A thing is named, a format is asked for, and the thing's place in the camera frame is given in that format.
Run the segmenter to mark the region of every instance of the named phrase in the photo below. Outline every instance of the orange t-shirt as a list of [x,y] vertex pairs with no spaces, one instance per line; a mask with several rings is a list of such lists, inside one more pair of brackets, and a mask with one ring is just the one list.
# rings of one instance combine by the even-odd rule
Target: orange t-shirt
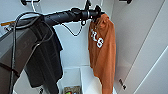
[[89,27],[90,67],[102,84],[102,94],[111,94],[115,74],[115,30],[107,14],[102,14]]

